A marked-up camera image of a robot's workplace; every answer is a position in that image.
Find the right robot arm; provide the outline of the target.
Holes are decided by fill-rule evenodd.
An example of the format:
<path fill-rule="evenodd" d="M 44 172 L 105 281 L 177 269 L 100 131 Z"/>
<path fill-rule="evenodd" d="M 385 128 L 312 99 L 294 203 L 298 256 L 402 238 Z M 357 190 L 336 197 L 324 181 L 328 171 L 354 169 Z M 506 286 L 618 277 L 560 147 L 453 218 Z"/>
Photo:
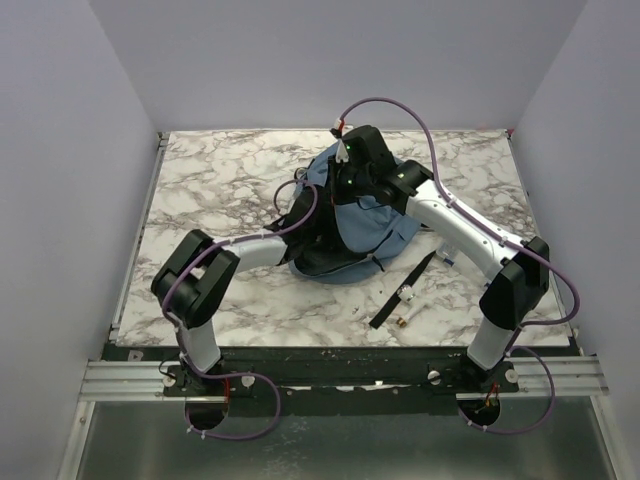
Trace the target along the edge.
<path fill-rule="evenodd" d="M 329 158 L 329 186 L 336 205 L 372 197 L 379 204 L 426 225 L 475 264 L 488 282 L 479 301 L 483 319 L 467 349 L 470 361 L 460 379 L 480 392 L 496 380 L 495 366 L 524 317 L 549 289 L 549 246 L 526 241 L 497 227 L 454 199 L 435 181 L 435 172 L 407 160 L 397 162 L 378 128 L 348 133 L 332 129 L 337 150 Z"/>

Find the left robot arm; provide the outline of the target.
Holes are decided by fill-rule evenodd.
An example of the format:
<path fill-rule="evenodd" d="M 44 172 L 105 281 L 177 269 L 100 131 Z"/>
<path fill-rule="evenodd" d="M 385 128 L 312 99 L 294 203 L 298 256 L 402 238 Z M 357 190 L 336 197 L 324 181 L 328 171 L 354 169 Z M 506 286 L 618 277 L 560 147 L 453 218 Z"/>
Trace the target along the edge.
<path fill-rule="evenodd" d="M 222 357 L 213 317 L 235 275 L 286 264 L 308 246 L 325 189 L 305 185 L 284 216 L 243 237 L 214 240 L 200 229 L 189 231 L 155 275 L 151 292 L 169 320 L 187 382 L 201 395 L 214 393 L 222 380 Z"/>

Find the blue student backpack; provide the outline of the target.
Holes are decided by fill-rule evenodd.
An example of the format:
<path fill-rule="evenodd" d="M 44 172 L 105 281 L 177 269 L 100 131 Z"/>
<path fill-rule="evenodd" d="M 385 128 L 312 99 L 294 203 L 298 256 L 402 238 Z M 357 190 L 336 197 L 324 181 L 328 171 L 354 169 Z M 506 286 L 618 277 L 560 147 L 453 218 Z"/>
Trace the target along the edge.
<path fill-rule="evenodd" d="M 303 177 L 319 194 L 319 229 L 316 240 L 289 262 L 294 275 L 329 285 L 349 285 L 384 271 L 425 226 L 372 197 L 332 207 L 327 198 L 331 145 L 308 165 Z"/>

